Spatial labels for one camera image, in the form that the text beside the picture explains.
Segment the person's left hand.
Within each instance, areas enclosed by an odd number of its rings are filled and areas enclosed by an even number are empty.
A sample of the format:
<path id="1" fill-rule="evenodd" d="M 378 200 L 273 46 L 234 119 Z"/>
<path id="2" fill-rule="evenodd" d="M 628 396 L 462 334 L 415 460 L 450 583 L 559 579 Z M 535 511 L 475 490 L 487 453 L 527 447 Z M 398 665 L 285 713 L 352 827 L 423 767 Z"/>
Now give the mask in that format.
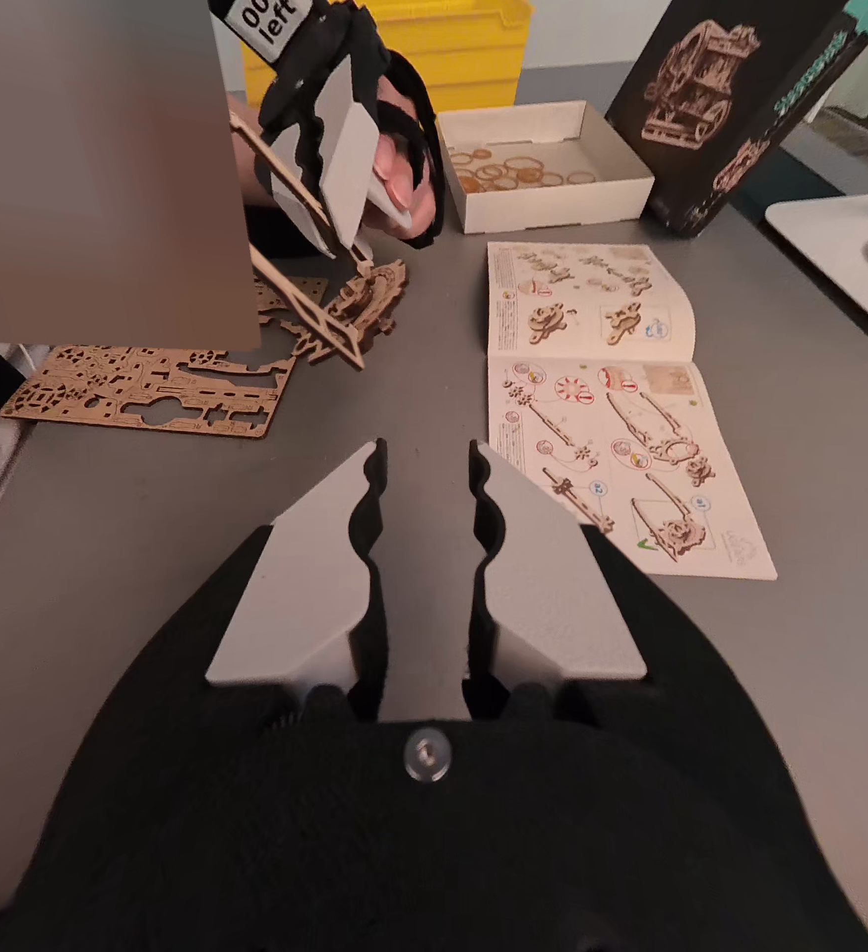
<path id="1" fill-rule="evenodd" d="M 425 154 L 421 179 L 415 183 L 414 169 L 408 155 L 409 140 L 399 131 L 380 134 L 373 171 L 392 206 L 410 217 L 410 224 L 400 224 L 395 217 L 368 201 L 362 222 L 365 226 L 392 236 L 404 244 L 422 248 L 432 244 L 440 229 L 438 214 L 442 199 L 435 186 L 431 158 Z"/>

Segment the wooden model assembly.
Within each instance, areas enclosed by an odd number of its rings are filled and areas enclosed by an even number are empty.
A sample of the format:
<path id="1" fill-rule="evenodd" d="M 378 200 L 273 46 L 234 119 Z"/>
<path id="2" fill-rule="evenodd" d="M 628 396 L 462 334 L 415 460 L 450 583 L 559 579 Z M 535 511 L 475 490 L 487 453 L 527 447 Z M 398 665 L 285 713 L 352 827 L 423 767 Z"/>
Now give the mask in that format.
<path id="1" fill-rule="evenodd" d="M 251 267 L 257 285 L 272 292 L 291 311 L 295 322 L 283 321 L 285 329 L 297 336 L 293 356 L 309 363 L 321 363 L 333 356 L 342 357 L 356 370 L 365 367 L 364 355 L 376 334 L 389 334 L 395 326 L 393 310 L 404 295 L 408 283 L 402 260 L 377 265 L 358 242 L 352 250 L 339 243 L 321 199 L 316 200 L 264 144 L 259 134 L 238 113 L 229 113 L 231 133 L 241 139 L 255 157 L 265 160 L 274 174 L 301 199 L 316 217 L 325 240 L 334 239 L 335 251 L 350 257 L 355 275 L 327 305 L 311 299 L 254 245 L 249 245 Z"/>

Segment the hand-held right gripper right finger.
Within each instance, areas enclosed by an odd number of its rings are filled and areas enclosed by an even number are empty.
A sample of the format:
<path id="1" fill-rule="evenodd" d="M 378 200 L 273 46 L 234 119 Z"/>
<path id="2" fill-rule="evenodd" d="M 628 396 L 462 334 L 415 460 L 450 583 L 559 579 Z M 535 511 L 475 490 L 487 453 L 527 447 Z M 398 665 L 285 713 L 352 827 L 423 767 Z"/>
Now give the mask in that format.
<path id="1" fill-rule="evenodd" d="M 647 673 L 580 524 L 487 443 L 468 449 L 474 575 L 465 703 L 499 717 L 537 684 L 556 700 L 572 683 L 636 683 Z"/>

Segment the instruction booklet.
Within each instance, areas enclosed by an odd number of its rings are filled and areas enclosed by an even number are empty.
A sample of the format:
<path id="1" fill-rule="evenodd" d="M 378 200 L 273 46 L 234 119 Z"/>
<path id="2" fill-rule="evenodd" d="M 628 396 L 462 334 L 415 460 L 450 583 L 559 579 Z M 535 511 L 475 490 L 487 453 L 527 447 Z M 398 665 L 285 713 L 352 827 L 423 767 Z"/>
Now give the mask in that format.
<path id="1" fill-rule="evenodd" d="M 778 573 L 647 244 L 491 241 L 492 449 L 649 574 Z"/>

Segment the pile of rubber bands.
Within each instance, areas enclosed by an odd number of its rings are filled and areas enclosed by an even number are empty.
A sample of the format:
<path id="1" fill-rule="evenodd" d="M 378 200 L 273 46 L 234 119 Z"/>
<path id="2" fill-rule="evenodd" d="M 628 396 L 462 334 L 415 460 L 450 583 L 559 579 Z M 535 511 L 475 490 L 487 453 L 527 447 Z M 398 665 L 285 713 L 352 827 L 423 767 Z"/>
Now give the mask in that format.
<path id="1" fill-rule="evenodd" d="M 504 157 L 485 147 L 469 150 L 449 147 L 447 156 L 466 195 L 596 184 L 601 180 L 593 170 L 561 173 L 538 157 L 526 154 Z"/>

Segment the white flat stand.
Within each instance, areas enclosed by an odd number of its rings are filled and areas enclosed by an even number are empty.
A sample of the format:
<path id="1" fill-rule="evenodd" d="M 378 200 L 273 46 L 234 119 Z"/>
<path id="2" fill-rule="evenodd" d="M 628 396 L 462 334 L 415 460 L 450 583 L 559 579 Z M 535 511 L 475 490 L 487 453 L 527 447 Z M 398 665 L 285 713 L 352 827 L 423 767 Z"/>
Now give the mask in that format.
<path id="1" fill-rule="evenodd" d="M 771 205 L 764 217 L 868 319 L 868 265 L 861 256 L 868 238 L 868 210 L 861 198 L 865 195 L 781 202 Z"/>

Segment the black model kit box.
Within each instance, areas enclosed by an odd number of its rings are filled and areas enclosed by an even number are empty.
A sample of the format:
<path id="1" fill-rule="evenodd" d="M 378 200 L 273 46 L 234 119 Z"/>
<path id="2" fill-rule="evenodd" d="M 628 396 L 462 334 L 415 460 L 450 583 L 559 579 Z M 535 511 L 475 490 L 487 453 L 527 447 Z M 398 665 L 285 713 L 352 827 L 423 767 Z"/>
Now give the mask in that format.
<path id="1" fill-rule="evenodd" d="M 607 110 L 680 237 L 728 195 L 868 46 L 868 1 L 674 1 Z"/>

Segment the white cardboard tray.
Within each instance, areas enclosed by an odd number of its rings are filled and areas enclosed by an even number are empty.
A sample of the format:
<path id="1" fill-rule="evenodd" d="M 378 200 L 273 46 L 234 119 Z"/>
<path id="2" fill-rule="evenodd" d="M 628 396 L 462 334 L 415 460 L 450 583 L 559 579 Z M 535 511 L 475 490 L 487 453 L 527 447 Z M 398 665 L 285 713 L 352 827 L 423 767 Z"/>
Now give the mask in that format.
<path id="1" fill-rule="evenodd" d="M 561 101 L 440 113 L 445 179 L 466 234 L 492 234 L 637 219 L 654 175 L 587 102 Z M 596 184 L 466 195 L 447 149 L 485 147 L 532 155 L 554 170 L 593 170 Z"/>

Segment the yellow plastic bin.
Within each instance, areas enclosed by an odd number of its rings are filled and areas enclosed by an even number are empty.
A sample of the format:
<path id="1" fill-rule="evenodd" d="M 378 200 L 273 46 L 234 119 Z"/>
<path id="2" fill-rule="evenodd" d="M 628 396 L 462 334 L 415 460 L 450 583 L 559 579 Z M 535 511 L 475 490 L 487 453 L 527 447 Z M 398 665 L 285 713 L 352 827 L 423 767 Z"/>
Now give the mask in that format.
<path id="1" fill-rule="evenodd" d="M 436 113 L 510 106 L 533 7 L 526 1 L 359 1 L 389 50 L 424 80 Z"/>

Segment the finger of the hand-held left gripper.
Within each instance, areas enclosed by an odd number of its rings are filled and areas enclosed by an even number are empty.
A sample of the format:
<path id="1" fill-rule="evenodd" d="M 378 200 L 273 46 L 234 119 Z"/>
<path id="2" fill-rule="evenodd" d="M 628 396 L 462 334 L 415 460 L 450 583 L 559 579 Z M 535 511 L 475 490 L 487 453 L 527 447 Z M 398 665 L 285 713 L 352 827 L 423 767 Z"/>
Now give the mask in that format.
<path id="1" fill-rule="evenodd" d="M 321 121 L 318 184 L 321 203 L 341 246 L 355 244 L 373 175 L 380 137 L 376 121 L 355 99 L 351 56 L 345 56 L 317 96 L 314 116 Z"/>
<path id="2" fill-rule="evenodd" d="M 298 178 L 309 193 L 320 200 L 322 159 L 320 155 L 323 124 L 314 115 L 310 103 L 275 108 L 275 98 L 265 97 L 260 105 L 258 134 L 264 144 L 279 158 L 288 170 Z M 272 256 L 289 257 L 304 254 L 303 244 L 328 258 L 335 258 L 334 239 L 325 240 L 316 217 L 274 174 L 268 163 L 255 158 L 255 183 L 265 196 L 265 203 L 290 222 L 300 239 L 285 239 L 274 244 Z"/>

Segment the laser-cut wooden parts sheet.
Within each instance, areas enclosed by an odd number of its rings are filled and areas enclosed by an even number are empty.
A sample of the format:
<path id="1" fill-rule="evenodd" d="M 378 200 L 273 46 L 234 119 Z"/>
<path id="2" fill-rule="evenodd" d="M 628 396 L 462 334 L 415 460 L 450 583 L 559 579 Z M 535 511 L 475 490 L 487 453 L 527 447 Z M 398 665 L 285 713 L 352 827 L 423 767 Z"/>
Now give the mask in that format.
<path id="1" fill-rule="evenodd" d="M 227 351 L 59 347 L 0 409 L 29 422 L 262 438 L 297 359 L 251 369 Z"/>

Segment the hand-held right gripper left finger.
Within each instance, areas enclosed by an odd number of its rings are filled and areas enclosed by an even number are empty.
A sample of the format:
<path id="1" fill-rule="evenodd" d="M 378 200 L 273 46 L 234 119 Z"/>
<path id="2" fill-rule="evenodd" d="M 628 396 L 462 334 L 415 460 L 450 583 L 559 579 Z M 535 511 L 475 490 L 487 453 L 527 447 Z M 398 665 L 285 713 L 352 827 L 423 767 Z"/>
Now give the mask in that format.
<path id="1" fill-rule="evenodd" d="M 380 572 L 387 445 L 367 442 L 271 523 L 205 673 L 215 686 L 277 684 L 304 703 L 339 688 L 376 720 L 388 670 Z"/>

